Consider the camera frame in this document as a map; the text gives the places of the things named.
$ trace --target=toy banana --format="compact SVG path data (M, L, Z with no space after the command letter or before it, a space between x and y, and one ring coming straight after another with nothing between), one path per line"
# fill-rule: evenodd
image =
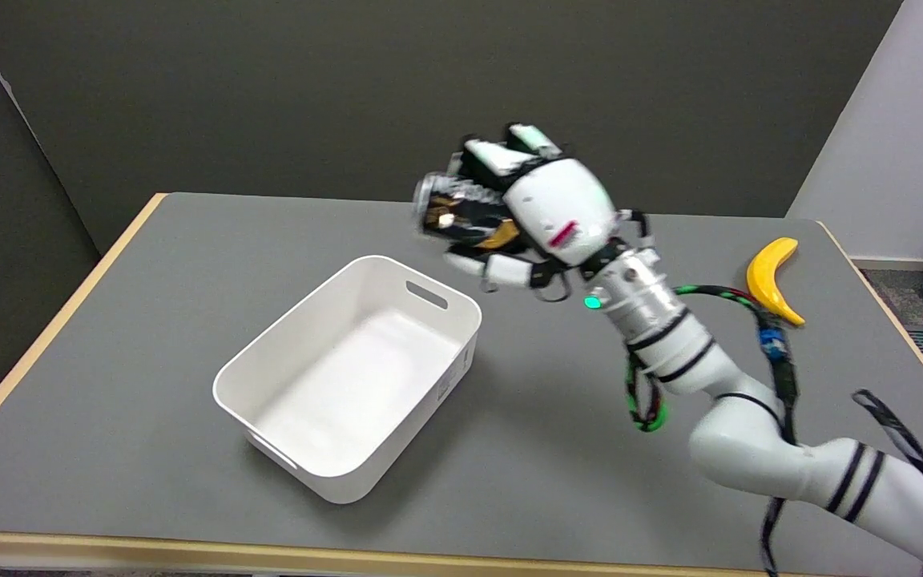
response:
M792 322L795 326L803 324L803 317L792 310L781 295L776 284L776 270L790 258L799 244L795 238L781 237L761 249L751 260L747 268L747 287L751 295L768 310Z

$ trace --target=storage bin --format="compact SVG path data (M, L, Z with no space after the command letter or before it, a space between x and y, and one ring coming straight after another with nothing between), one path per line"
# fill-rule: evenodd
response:
M216 375L257 449L324 499L366 496L472 364L482 312L387 256L319 285Z

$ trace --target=robotic arm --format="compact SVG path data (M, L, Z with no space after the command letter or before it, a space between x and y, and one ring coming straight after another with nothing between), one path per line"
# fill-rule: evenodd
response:
M558 278L564 299L571 294L566 274L578 271L587 303L611 319L626 343L630 408L644 430L652 430L660 410L659 386L714 399L690 435L690 456L719 485L773 497L762 530L769 574L776 566L768 540L784 500L824 508L923 562L923 449L891 410L867 391L854 395L909 463L849 438L799 445L792 429L794 369L777 319L744 293L710 288L754 311L772 390L734 364L664 282L645 216L615 211L596 176L538 129L510 124L502 143L466 136L448 171L418 184L414 207L421 232L448 240L448 262L481 277L484 291L517 286L548 300L539 291ZM620 220L636 220L637 240L618 237ZM647 418L637 415L637 376L655 387Z

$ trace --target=table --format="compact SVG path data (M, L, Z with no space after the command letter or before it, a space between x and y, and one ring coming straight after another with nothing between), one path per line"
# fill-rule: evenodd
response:
M891 450L848 399L871 388L923 442L923 357L831 235L807 220L656 216L670 282L744 284L778 236L802 442ZM715 486L686 438L706 395L633 430L623 350L574 298L484 295L419 240L406 204L173 193L151 200L0 385L0 563L403 575L713 575L758 570L762 497ZM217 370L356 256L384 253L483 307L462 380L370 496L326 503L247 445ZM751 318L688 298L767 379ZM804 504L787 573L913 575L918 563Z

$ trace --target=black cable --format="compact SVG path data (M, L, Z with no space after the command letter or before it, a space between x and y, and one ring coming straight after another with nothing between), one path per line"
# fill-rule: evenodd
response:
M923 446L913 436L907 425L902 424L893 410L867 389L861 389L852 395L853 400L868 411L883 431L889 436L893 445L900 450L905 459L923 475Z
M772 367L772 380L776 388L776 397L783 403L784 417L780 423L780 435L783 441L790 445L798 445L796 442L796 399L799 397L799 390L796 384L796 369L792 365L792 357L788 350L788 343L785 340L785 333L781 328L779 317L770 313L758 302L757 299L737 291L735 288L720 286L715 284L688 284L675 288L676 295L711 295L725 300L740 303L743 307L750 310L755 321L757 321L757 337L761 345L761 351L768 359L768 364ZM785 500L779 497L772 497L768 501L768 509L764 516L764 522L761 523L761 563L769 577L777 577L779 567L776 565L776 559L772 554L772 534L779 525L781 511L785 505Z

